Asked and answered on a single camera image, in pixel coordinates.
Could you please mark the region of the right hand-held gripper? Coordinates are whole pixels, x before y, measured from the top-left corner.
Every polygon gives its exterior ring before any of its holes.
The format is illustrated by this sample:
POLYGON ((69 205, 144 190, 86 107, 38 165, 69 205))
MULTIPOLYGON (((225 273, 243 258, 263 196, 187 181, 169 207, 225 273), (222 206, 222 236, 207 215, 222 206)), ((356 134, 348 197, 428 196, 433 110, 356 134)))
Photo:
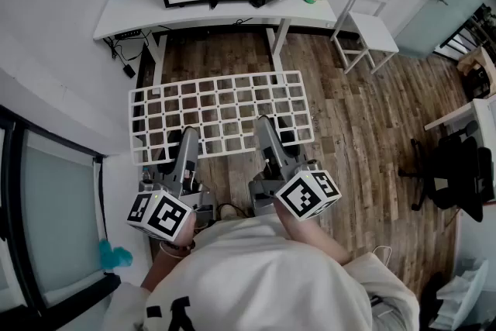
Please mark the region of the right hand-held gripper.
POLYGON ((256 133, 265 167, 249 183, 254 215, 274 213, 274 203, 280 202, 302 221, 316 217, 341 198, 329 172, 318 160, 308 160, 293 130, 282 131, 279 137, 271 119, 261 116, 256 133))

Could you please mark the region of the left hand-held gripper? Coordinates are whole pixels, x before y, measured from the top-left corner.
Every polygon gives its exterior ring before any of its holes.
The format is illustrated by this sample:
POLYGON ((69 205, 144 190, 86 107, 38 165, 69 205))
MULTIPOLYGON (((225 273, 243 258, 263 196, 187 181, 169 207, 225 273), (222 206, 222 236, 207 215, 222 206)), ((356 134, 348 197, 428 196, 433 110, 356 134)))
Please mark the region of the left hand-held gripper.
POLYGON ((154 239, 173 242, 191 214, 195 215, 196 229, 213 224, 215 199, 195 178, 198 132, 187 127, 183 135, 174 130, 167 137, 177 146, 160 151, 157 167, 143 168, 126 222, 154 239), (172 162, 165 162, 166 153, 172 162))

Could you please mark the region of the white wire fridge shelf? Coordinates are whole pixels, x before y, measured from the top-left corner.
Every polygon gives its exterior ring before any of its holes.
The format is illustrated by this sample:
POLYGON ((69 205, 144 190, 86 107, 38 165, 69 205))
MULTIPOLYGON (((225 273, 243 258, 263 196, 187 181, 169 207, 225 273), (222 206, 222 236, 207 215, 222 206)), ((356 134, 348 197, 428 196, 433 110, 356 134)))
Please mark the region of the white wire fridge shelf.
POLYGON ((255 123, 273 120, 276 133, 293 130, 296 143, 314 140, 300 71, 234 74, 177 81, 129 91, 130 151, 137 166, 159 164, 177 146, 167 136, 192 127, 200 158, 247 153, 258 147, 255 123))

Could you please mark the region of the person's right forearm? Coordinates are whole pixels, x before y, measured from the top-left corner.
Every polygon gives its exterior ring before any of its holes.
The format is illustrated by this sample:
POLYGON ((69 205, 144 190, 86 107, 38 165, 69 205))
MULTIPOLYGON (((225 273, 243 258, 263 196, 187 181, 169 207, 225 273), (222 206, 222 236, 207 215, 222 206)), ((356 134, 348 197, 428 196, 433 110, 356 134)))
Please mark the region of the person's right forearm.
POLYGON ((314 219, 297 220, 278 200, 274 207, 287 234, 299 243, 308 244, 324 252, 340 265, 352 260, 351 254, 329 236, 314 219))

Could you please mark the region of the person's left forearm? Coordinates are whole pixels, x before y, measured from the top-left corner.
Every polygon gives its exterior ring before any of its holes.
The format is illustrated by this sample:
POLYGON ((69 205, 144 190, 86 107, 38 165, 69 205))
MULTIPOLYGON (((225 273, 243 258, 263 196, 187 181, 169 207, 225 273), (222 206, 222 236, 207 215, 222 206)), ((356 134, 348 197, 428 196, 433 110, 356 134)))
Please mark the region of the person's left forearm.
POLYGON ((166 240, 160 241, 160 250, 141 284, 142 288, 152 292, 156 286, 158 286, 158 284, 191 253, 191 250, 195 247, 195 223, 196 215, 194 212, 191 212, 174 242, 171 243, 166 240))

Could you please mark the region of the person's left shoe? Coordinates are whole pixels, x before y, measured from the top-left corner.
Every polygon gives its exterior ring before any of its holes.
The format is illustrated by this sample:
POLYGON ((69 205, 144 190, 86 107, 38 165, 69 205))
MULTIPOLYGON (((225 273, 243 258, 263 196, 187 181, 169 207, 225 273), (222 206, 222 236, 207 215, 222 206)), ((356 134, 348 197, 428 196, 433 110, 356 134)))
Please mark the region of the person's left shoe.
POLYGON ((236 210, 236 207, 230 203, 222 203, 219 205, 217 213, 219 214, 219 219, 222 221, 231 221, 242 218, 236 210))

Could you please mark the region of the teal cloth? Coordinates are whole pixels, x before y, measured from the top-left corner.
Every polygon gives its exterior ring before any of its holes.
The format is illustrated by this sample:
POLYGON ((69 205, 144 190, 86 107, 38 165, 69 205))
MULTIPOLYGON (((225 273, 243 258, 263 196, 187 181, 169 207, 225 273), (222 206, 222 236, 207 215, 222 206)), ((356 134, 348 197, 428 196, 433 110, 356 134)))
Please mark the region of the teal cloth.
POLYGON ((133 255, 128 250, 123 247, 112 247, 108 240, 101 240, 98 247, 103 269, 130 267, 133 263, 133 255))

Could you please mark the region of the person's white sweatshirt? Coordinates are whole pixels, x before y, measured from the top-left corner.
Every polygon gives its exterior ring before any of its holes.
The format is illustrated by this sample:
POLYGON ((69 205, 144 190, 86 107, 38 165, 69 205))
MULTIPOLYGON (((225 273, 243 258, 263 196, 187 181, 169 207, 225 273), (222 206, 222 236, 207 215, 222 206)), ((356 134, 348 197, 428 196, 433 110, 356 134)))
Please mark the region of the person's white sweatshirt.
POLYGON ((340 265, 277 213, 217 222, 156 288, 121 284, 102 331, 419 331, 415 294, 373 253, 340 265))

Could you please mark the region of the white chair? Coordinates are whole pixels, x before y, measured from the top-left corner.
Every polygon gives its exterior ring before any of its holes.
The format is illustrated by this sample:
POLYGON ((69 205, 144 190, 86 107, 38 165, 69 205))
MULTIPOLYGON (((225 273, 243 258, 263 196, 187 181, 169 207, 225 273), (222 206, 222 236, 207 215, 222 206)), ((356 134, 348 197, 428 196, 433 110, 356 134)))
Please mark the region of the white chair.
POLYGON ((348 0, 340 13, 331 41, 343 63, 344 72, 349 73, 359 61, 367 58, 370 72, 376 73, 396 53, 398 46, 381 18, 381 13, 390 0, 348 0), (345 49, 338 34, 346 27, 354 28, 358 35, 359 50, 345 49))

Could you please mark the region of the black office chair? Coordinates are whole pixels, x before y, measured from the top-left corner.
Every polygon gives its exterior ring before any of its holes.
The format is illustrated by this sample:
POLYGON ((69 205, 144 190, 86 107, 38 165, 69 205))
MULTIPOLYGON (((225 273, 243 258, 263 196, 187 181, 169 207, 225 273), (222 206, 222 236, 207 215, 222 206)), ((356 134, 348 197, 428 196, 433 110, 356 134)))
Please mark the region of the black office chair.
POLYGON ((474 221, 483 220, 484 204, 495 199, 494 164, 491 150, 477 144, 473 134, 479 124, 471 121, 462 129, 444 136, 426 157, 420 141, 411 140, 415 155, 415 171, 398 170, 401 178, 417 178, 423 183, 413 211, 420 211, 429 198, 442 210, 457 207, 474 221))

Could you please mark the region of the frosted glass door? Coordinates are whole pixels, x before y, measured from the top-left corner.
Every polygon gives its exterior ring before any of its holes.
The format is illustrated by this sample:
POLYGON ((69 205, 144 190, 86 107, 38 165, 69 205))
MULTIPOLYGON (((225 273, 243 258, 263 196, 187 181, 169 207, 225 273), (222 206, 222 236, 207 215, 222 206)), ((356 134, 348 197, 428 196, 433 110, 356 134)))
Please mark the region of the frosted glass door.
POLYGON ((400 53, 423 58, 444 43, 485 0, 427 0, 396 37, 400 53))

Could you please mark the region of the brown cardboard box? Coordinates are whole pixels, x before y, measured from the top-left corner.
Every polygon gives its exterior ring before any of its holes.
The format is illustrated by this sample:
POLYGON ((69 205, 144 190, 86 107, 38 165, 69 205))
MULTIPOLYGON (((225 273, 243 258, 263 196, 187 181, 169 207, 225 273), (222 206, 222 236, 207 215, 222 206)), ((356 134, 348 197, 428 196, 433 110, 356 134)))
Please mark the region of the brown cardboard box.
POLYGON ((456 69, 461 77, 463 90, 470 101, 496 94, 496 67, 483 47, 477 47, 462 56, 456 69))

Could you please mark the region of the white plastic bag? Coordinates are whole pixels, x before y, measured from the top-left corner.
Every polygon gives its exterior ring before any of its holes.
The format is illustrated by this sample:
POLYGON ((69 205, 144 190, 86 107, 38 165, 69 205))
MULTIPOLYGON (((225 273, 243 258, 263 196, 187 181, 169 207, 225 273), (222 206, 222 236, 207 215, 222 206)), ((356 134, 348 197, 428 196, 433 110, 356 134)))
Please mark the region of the white plastic bag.
POLYGON ((429 327, 455 331, 466 320, 483 290, 489 268, 488 260, 475 261, 473 266, 436 292, 442 302, 429 327))

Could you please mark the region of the black window frame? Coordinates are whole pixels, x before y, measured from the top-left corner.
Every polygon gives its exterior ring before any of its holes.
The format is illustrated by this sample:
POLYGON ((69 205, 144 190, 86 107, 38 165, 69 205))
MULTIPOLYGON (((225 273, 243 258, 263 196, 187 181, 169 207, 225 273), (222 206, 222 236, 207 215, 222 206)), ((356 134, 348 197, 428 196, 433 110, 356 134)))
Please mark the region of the black window frame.
POLYGON ((104 156, 0 106, 0 331, 99 331, 104 156))

